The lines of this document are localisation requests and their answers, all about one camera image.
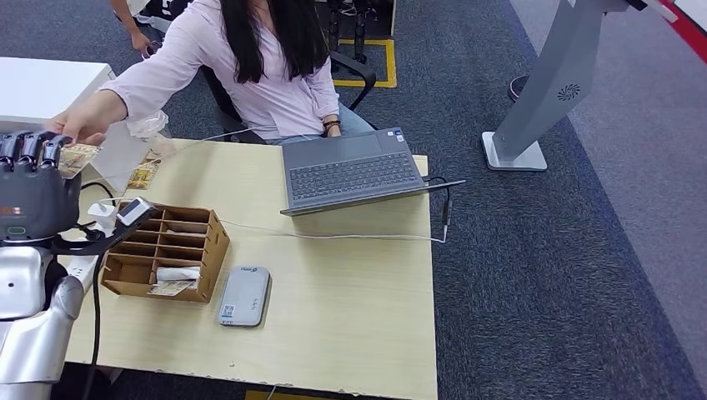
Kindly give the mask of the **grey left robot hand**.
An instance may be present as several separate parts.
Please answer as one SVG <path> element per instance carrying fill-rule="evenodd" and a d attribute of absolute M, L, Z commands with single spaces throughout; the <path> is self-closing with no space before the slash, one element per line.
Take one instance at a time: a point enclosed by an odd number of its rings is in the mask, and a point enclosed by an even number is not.
<path fill-rule="evenodd" d="M 64 178 L 60 157 L 71 137 L 55 132 L 1 135 L 1 240 L 53 238 L 78 221 L 81 176 Z"/>

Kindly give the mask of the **person's right hand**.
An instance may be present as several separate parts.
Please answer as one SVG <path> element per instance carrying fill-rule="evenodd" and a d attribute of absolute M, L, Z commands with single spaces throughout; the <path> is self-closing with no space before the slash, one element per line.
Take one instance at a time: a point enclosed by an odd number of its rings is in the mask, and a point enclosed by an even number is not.
<path fill-rule="evenodd" d="M 127 116 L 123 101 L 106 92 L 108 97 L 96 97 L 59 113 L 45 123 L 47 131 L 72 139 L 71 144 L 100 146 L 106 140 L 108 128 Z"/>

